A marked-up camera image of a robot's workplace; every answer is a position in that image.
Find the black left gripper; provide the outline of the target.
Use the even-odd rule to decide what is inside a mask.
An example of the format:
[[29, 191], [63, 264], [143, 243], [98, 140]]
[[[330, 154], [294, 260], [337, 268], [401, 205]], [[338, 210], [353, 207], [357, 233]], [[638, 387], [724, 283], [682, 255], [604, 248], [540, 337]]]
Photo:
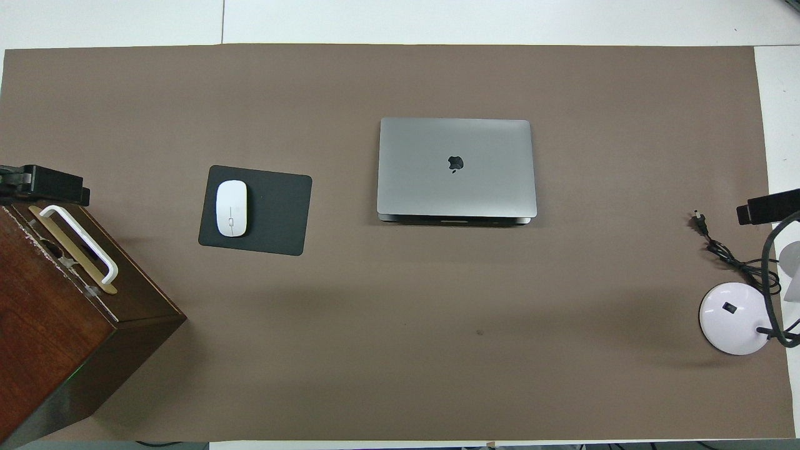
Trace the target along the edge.
[[0, 196], [17, 196], [20, 187], [22, 195], [32, 201], [72, 203], [82, 207], [91, 204], [91, 190], [84, 186], [81, 176], [35, 164], [0, 165]]

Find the grey Apple laptop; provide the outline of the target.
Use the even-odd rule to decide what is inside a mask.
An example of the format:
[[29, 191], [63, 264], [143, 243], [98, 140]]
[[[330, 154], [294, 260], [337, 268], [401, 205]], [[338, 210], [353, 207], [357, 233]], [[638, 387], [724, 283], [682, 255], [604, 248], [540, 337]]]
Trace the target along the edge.
[[384, 117], [376, 211], [388, 223], [529, 224], [538, 216], [531, 123]]

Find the white desk lamp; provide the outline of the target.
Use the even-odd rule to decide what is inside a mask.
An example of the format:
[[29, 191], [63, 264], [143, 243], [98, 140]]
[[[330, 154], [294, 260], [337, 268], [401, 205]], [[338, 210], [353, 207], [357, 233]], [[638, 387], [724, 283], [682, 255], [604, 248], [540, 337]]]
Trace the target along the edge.
[[766, 276], [761, 274], [761, 260], [737, 259], [723, 243], [709, 239], [706, 249], [738, 274], [743, 282], [718, 284], [705, 294], [698, 309], [698, 322], [706, 341], [718, 351], [745, 356], [761, 350], [777, 339], [777, 316], [769, 314], [766, 300], [782, 291], [773, 265], [767, 260]]

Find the dark brown wooden box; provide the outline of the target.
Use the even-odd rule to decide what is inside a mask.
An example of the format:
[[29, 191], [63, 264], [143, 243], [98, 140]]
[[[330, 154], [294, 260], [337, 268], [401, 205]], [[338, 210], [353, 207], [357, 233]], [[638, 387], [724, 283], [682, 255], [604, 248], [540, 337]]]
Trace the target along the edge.
[[0, 206], [0, 450], [94, 413], [186, 321], [91, 216], [64, 204], [117, 263], [117, 294], [92, 294], [28, 207]]

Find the white computer mouse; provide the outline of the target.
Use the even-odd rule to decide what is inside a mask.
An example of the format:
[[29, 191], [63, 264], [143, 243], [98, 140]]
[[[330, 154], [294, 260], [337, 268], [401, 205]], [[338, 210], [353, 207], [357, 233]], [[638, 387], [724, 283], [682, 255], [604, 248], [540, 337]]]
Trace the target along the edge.
[[248, 185], [227, 180], [217, 186], [215, 199], [217, 231], [228, 238], [240, 238], [248, 231]]

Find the black mouse pad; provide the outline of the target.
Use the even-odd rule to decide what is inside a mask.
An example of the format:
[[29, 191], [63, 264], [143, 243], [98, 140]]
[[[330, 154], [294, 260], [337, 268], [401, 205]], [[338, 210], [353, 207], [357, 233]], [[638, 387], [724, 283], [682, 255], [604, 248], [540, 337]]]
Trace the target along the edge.
[[[244, 236], [218, 233], [215, 199], [218, 185], [240, 180], [248, 188], [248, 225]], [[305, 174], [213, 165], [207, 177], [198, 242], [206, 247], [300, 256], [304, 251], [313, 180]]]

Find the brown table mat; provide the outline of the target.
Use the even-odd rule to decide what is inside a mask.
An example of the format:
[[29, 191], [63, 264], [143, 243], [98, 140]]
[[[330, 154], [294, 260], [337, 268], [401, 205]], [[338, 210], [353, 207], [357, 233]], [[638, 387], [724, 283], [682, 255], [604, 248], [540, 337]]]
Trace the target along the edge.
[[[525, 119], [523, 227], [376, 211], [383, 117]], [[82, 176], [188, 316], [52, 441], [792, 438], [788, 354], [730, 356], [698, 306], [769, 227], [751, 47], [9, 49], [0, 164]], [[312, 179], [300, 256], [198, 242], [209, 168]]]

